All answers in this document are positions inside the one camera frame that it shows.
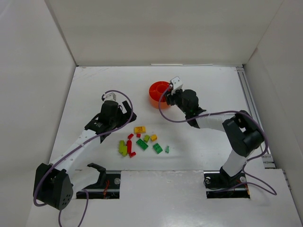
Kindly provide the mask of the large yellow lego brick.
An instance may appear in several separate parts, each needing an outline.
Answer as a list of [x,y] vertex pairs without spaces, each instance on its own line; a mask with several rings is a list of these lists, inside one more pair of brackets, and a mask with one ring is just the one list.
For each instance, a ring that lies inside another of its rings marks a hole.
[[145,126],[134,127],[134,133],[135,134],[146,133],[146,127]]

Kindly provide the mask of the red long lego brick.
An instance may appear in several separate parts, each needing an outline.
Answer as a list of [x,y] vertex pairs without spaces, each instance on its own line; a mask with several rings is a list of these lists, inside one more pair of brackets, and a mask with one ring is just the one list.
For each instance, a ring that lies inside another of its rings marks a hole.
[[128,140],[127,143],[126,143],[126,146],[127,146],[127,153],[131,154],[131,152],[132,152],[132,141]]

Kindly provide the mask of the lime long lego brick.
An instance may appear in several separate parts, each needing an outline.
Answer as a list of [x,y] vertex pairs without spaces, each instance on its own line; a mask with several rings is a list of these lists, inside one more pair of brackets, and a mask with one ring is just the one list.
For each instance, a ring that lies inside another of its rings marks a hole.
[[127,156],[127,146],[125,145],[125,141],[124,140],[120,140],[119,141],[119,149],[118,152],[122,155],[122,156]]

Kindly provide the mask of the lime square lego brick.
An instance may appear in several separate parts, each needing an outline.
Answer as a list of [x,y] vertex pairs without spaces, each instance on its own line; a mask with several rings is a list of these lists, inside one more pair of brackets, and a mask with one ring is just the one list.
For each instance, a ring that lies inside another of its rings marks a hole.
[[149,141],[149,139],[150,139],[150,136],[145,135],[144,138],[143,138],[143,141],[147,143]]

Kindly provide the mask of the small yellow lego brick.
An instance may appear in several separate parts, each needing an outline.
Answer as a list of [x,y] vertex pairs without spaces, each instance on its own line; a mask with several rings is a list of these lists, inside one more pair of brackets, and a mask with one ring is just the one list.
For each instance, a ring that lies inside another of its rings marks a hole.
[[155,141],[155,140],[157,140],[157,135],[156,135],[156,134],[154,134],[154,135],[151,135],[151,140],[152,140],[152,141]]

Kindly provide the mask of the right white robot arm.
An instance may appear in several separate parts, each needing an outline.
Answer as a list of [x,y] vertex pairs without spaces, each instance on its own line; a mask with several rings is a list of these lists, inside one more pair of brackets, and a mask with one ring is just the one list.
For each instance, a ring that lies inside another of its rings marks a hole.
[[248,157],[264,141],[262,132],[246,111],[235,112],[229,117],[226,113],[207,113],[199,107],[196,92],[191,89],[168,88],[163,95],[167,105],[176,105],[184,114],[185,122],[198,129],[212,129],[226,133],[232,151],[220,168],[219,178],[225,185],[231,183],[241,172]]

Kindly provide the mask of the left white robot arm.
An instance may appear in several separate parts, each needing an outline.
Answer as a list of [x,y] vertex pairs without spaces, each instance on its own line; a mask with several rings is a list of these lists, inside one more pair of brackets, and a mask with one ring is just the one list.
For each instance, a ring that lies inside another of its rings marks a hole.
[[84,127],[81,135],[71,147],[49,164],[40,164],[36,169],[34,183],[34,204],[37,207],[49,205],[63,210],[76,197],[77,192],[86,187],[103,186],[106,169],[89,163],[80,169],[82,161],[111,133],[136,120],[130,100],[119,105],[115,100],[107,100]]

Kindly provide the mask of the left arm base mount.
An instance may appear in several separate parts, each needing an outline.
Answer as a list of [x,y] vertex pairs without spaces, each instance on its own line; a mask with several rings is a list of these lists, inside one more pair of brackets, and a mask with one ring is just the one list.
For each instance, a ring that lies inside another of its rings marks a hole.
[[90,163],[82,169],[75,170],[72,178],[73,198],[85,199],[119,199],[121,172],[106,170],[95,163]]

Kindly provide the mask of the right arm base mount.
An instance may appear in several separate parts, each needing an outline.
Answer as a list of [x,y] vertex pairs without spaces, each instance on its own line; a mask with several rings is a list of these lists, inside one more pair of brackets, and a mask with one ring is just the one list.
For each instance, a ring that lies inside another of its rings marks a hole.
[[203,184],[208,199],[250,198],[246,176],[242,171],[233,177],[230,177],[222,169],[204,171]]

